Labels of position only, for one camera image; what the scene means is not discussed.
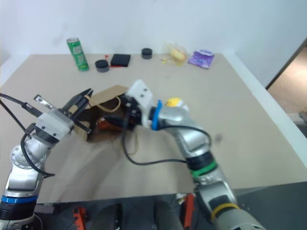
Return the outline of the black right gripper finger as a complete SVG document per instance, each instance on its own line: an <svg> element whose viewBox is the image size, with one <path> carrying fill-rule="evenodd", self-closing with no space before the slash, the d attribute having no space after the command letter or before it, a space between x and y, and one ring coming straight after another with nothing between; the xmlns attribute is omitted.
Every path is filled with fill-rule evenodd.
<svg viewBox="0 0 307 230"><path fill-rule="evenodd" d="M128 129L127 125L123 121L110 121L111 130L113 131L122 131L123 129Z"/></svg>
<svg viewBox="0 0 307 230"><path fill-rule="evenodd" d="M105 115L105 120L110 122L110 123L123 123L124 122L124 118L118 116L118 115Z"/></svg>

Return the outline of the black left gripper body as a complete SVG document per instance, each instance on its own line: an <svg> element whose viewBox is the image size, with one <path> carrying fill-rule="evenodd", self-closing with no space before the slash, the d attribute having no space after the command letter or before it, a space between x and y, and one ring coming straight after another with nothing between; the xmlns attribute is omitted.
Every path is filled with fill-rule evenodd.
<svg viewBox="0 0 307 230"><path fill-rule="evenodd" d="M86 94L73 96L61 109L61 112L71 120L76 120L88 105Z"/></svg>

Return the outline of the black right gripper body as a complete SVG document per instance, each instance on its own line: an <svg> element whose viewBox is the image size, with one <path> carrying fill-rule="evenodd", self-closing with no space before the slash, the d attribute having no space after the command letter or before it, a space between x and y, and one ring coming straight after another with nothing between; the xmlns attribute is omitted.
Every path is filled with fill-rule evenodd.
<svg viewBox="0 0 307 230"><path fill-rule="evenodd" d="M125 115L128 113L127 129L133 131L137 125L142 124L142 112L138 107L138 102L135 98L122 94L120 97L122 106L126 109Z"/></svg>

